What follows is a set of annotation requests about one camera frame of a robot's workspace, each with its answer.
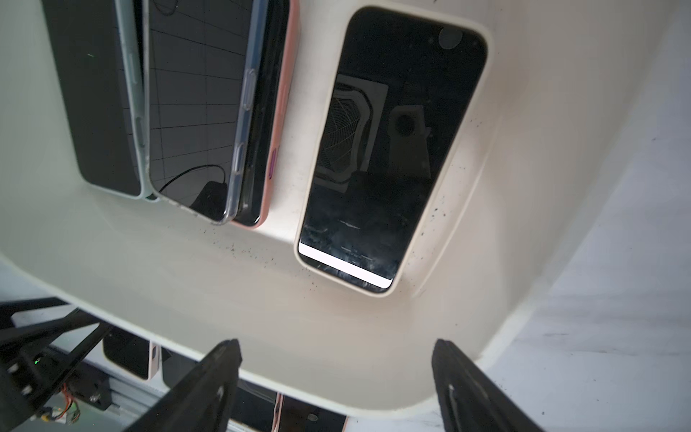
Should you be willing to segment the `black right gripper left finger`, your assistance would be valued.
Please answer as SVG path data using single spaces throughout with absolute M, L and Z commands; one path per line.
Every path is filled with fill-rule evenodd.
M 219 343 L 127 430 L 227 430 L 241 363 L 236 339 Z

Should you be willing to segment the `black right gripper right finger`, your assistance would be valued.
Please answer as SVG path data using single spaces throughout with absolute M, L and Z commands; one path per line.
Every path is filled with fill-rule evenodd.
M 435 342 L 432 369 L 446 431 L 542 429 L 453 342 Z

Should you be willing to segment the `phone with pink case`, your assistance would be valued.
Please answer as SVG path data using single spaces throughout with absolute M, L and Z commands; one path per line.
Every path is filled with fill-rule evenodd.
M 149 381 L 160 365 L 160 347 L 150 340 L 114 328 L 103 340 L 104 356 L 126 372 Z

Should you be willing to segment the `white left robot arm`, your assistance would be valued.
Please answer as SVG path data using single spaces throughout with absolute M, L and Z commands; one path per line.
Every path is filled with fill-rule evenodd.
M 12 431 L 59 392 L 77 366 L 113 330 L 113 324 L 76 309 L 57 320 L 18 328 L 18 312 L 59 307 L 56 297 L 1 304 L 1 428 Z M 91 326 L 93 331 L 54 367 L 36 357 L 63 334 Z M 129 429 L 131 431 L 225 431 L 239 381 L 242 356 L 239 342 L 225 340 L 214 347 L 176 386 Z

